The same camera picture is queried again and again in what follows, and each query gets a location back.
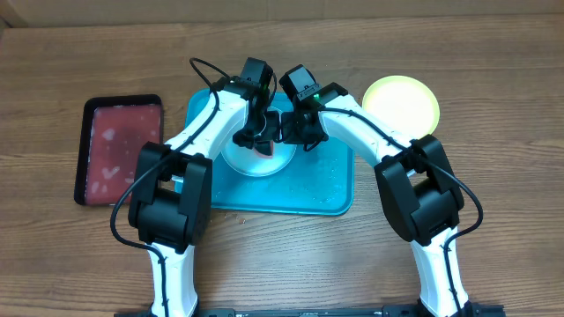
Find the light blue plate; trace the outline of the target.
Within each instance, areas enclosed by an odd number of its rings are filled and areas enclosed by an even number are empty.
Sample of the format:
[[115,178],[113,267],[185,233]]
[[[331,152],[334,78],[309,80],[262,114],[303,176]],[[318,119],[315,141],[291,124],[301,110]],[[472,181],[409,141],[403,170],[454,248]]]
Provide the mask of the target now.
[[[276,107],[269,107],[267,111],[277,111],[282,114],[282,111]],[[277,140],[272,141],[274,143],[272,158],[260,158],[256,155],[254,148],[240,147],[233,141],[227,142],[221,155],[228,165],[241,174],[252,177],[269,176],[286,167],[296,152],[294,144],[279,143],[279,139],[280,135]]]

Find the red black sponge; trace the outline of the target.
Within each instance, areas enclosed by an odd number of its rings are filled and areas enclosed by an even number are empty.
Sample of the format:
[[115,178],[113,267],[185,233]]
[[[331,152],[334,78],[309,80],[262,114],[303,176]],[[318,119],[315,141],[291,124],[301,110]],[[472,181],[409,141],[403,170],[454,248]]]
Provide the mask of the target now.
[[263,159],[271,159],[274,155],[274,143],[272,141],[255,143],[254,151]]

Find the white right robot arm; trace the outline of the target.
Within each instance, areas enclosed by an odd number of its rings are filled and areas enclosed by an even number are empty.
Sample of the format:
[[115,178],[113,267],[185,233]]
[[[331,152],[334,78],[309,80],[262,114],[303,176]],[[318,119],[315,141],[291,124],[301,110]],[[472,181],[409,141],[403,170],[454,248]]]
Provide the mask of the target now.
[[424,313],[464,316],[469,297],[456,256],[464,186],[442,144],[431,135],[395,131],[344,87],[317,83],[303,65],[286,72],[279,84],[293,103],[293,111],[283,115],[283,141],[309,147],[334,137],[361,155],[374,168],[384,216],[412,246]]

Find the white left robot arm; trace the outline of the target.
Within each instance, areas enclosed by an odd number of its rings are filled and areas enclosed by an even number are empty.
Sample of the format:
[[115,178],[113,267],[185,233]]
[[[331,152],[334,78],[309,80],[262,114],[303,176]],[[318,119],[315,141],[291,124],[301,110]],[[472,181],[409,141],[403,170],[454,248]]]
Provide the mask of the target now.
[[195,246],[212,209],[213,161],[233,142],[268,151],[279,116],[269,109],[276,82],[265,61],[248,58],[241,74],[223,73],[209,84],[204,109],[164,144],[145,144],[137,158],[128,221],[137,229],[134,247],[152,261],[154,301],[150,316],[191,316],[198,299],[193,282]]

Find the yellow-green plate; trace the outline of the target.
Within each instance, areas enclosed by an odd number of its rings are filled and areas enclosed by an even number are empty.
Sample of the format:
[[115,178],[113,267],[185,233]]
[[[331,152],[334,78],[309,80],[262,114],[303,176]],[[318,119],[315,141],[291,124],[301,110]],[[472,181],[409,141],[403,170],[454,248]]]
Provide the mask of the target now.
[[366,90],[362,107],[393,129],[415,138],[432,134],[440,120],[434,93],[413,77],[378,79]]

